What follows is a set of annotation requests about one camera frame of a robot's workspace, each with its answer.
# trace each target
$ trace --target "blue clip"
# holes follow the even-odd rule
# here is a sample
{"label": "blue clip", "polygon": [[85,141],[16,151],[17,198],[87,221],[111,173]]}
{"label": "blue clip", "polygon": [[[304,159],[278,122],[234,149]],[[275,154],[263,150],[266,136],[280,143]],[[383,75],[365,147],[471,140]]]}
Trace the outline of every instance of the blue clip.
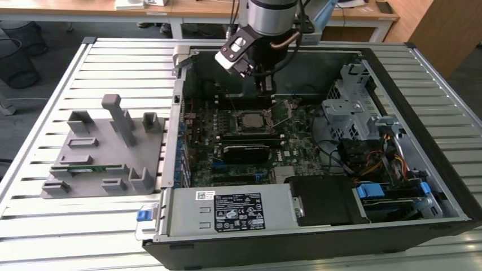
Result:
{"label": "blue clip", "polygon": [[363,183],[357,188],[357,192],[361,199],[385,196],[385,192],[379,183]]}
{"label": "blue clip", "polygon": [[138,222],[151,221],[151,220],[152,220],[152,210],[139,210]]}
{"label": "blue clip", "polygon": [[421,182],[421,187],[422,187],[423,193],[425,193],[426,195],[429,195],[430,192],[431,192],[431,189],[430,189],[429,184],[427,184],[426,182]]}
{"label": "blue clip", "polygon": [[264,173],[256,173],[255,176],[256,176],[256,182],[260,182],[263,179]]}

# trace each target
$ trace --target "mesh trash bin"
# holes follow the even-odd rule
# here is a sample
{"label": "mesh trash bin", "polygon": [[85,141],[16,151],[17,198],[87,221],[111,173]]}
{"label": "mesh trash bin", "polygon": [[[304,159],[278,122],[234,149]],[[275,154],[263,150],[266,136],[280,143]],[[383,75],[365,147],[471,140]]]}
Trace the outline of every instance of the mesh trash bin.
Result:
{"label": "mesh trash bin", "polygon": [[0,39],[0,79],[12,89],[33,85],[40,77],[29,57],[21,51],[21,42]]}
{"label": "mesh trash bin", "polygon": [[0,21],[5,35],[21,42],[21,49],[29,56],[43,54],[48,47],[35,21]]}

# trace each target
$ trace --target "blue latch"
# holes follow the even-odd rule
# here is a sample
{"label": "blue latch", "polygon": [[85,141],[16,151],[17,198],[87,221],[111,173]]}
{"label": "blue latch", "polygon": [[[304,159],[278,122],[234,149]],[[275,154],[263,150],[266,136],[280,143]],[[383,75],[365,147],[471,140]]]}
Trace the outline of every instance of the blue latch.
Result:
{"label": "blue latch", "polygon": [[357,187],[357,192],[361,199],[385,196],[382,186],[378,183],[363,183]]}
{"label": "blue latch", "polygon": [[138,222],[151,221],[151,220],[152,220],[152,210],[139,210]]}
{"label": "blue latch", "polygon": [[430,186],[429,186],[429,184],[426,182],[421,182],[421,187],[422,187],[423,193],[426,195],[430,194],[431,189],[430,189]]}

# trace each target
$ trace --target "green circuit board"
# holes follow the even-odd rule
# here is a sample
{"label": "green circuit board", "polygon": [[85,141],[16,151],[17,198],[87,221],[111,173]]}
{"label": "green circuit board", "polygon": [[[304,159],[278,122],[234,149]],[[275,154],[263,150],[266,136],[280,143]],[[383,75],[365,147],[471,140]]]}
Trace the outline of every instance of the green circuit board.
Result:
{"label": "green circuit board", "polygon": [[[323,174],[322,161],[315,151],[310,122],[312,119],[312,106],[296,106],[295,109],[287,108],[292,105],[292,100],[276,100],[276,104],[270,112],[254,110],[216,110],[211,104],[206,103],[196,109],[196,117],[192,117],[191,129],[188,129],[190,157],[191,159],[191,187],[207,187],[220,185],[214,182],[215,177],[232,176],[256,176],[256,183],[275,183],[274,168],[292,166],[295,176]],[[230,134],[239,132],[252,133],[256,130],[262,133],[264,125],[256,123],[255,114],[264,114],[270,117],[267,129],[270,132],[282,134],[284,143],[282,148],[270,149],[268,159],[258,164],[223,164],[216,158],[215,151],[218,144],[215,138],[220,134],[220,128],[216,125],[218,119],[227,117],[226,131]],[[236,127],[235,117],[242,119],[244,116],[251,118],[252,126]]]}

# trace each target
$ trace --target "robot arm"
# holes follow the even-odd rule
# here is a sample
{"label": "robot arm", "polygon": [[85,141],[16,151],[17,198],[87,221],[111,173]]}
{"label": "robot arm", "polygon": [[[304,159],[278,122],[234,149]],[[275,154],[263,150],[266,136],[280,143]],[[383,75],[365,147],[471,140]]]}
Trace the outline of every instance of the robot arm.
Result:
{"label": "robot arm", "polygon": [[[307,17],[302,0],[240,0],[246,5],[246,25],[231,36],[218,52],[215,59],[230,73],[254,76],[260,93],[275,92],[274,74],[282,70],[296,55]],[[316,16],[319,28],[324,28],[337,0],[324,0]],[[299,7],[298,28],[295,25]],[[287,57],[287,47],[296,41],[292,54]]]}

